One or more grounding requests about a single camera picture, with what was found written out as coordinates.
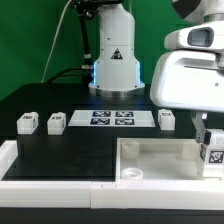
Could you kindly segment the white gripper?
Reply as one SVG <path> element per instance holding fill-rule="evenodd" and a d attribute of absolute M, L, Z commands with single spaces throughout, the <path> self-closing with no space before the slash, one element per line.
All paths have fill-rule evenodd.
<path fill-rule="evenodd" d="M 156 64 L 150 98 L 164 108 L 200 110 L 191 112 L 195 140 L 209 145 L 211 132 L 204 121 L 206 112 L 224 112 L 224 70 L 217 67 L 214 53 L 187 50 L 165 53 Z"/>

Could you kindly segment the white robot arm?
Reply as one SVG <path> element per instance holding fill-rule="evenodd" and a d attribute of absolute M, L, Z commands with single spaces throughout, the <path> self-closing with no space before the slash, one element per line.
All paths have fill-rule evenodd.
<path fill-rule="evenodd" d="M 100 55 L 94 63 L 95 94 L 122 96 L 141 90 L 134 55 L 135 21 L 123 0 L 97 0 Z M 160 107 L 190 109 L 196 141 L 209 145 L 213 134 L 205 112 L 224 112 L 224 0 L 171 0 L 176 13 L 193 25 L 168 34 L 154 70 L 150 98 Z"/>

